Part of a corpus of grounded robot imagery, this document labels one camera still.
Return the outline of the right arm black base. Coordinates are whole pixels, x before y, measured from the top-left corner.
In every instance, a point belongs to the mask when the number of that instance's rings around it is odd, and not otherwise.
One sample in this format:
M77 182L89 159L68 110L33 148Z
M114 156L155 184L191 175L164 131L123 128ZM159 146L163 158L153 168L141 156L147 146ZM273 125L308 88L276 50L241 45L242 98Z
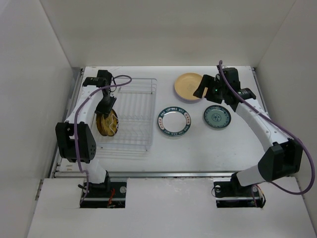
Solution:
M212 191L217 208L263 208L266 204L257 185L235 188L231 181L215 180Z

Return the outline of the teal patterned small plate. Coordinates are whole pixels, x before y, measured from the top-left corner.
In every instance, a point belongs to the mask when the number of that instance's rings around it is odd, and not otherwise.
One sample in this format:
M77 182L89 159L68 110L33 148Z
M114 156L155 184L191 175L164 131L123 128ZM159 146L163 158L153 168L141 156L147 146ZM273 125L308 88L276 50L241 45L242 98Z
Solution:
M209 126L216 129L226 128L231 123L231 114L223 106L212 105L207 107L203 118Z

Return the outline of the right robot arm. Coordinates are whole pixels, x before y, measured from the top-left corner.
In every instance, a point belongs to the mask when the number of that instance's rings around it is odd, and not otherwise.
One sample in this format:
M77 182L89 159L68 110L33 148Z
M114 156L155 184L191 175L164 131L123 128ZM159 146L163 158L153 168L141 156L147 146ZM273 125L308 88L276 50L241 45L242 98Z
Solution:
M299 171L302 146L270 122L251 89L241 88L236 68L220 70L215 77L203 75L193 95L218 104L225 102L248 124L264 149L255 166L231 176L229 189L234 196L242 195L253 185L273 182Z

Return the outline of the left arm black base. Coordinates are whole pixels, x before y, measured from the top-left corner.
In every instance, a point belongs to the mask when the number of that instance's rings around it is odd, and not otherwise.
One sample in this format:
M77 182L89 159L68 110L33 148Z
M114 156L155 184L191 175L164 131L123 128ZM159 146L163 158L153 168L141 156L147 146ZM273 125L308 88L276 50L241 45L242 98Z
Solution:
M89 184L88 195L80 203L80 208L125 208L127 182L111 182L109 188L104 185Z

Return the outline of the white plate green lettered rim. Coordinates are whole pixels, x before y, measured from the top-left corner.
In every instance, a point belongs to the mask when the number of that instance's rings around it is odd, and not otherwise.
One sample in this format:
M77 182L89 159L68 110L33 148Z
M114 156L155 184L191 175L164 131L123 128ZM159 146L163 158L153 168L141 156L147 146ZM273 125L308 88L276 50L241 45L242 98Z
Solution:
M180 137L187 133L192 124L190 114L183 108L171 106L163 109L157 117L160 132L168 137Z

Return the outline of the yellow brown patterned plate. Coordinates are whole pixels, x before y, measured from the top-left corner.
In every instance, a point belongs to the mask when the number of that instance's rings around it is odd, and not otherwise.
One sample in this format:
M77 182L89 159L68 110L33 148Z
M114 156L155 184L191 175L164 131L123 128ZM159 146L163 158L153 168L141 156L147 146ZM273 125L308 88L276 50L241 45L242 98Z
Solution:
M111 109L108 116L97 114L96 126L100 135L113 137L118 132L119 121L114 109Z

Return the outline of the beige tan plate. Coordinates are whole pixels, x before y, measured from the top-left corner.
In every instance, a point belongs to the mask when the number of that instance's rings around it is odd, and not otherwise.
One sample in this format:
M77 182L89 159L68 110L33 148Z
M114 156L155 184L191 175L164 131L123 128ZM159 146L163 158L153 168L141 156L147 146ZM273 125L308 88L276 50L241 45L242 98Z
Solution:
M201 82L202 76L197 73L185 73L180 75L174 82L174 88L196 90Z

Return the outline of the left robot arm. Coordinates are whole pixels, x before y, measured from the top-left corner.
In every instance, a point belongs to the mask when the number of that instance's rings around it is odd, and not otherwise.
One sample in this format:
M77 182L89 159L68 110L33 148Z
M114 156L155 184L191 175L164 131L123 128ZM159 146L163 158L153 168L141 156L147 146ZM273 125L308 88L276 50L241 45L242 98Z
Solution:
M113 109L116 97L111 93L113 75L99 70L96 77L86 77L82 93L72 113L55 126L59 154L86 174L87 182L81 186L87 196L93 190L104 197L110 193L108 173L95 159L97 144L92 125L101 136L112 137L118 131L118 118Z

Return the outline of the lavender purple plate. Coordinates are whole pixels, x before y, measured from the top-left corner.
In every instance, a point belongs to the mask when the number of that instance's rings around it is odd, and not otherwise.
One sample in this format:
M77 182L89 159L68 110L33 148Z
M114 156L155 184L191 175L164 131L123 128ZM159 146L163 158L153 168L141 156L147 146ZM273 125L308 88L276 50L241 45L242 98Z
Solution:
M194 90L182 89L182 88L174 88L174 92L176 96L184 101L185 103L197 103L202 101L202 98L198 98L194 96Z

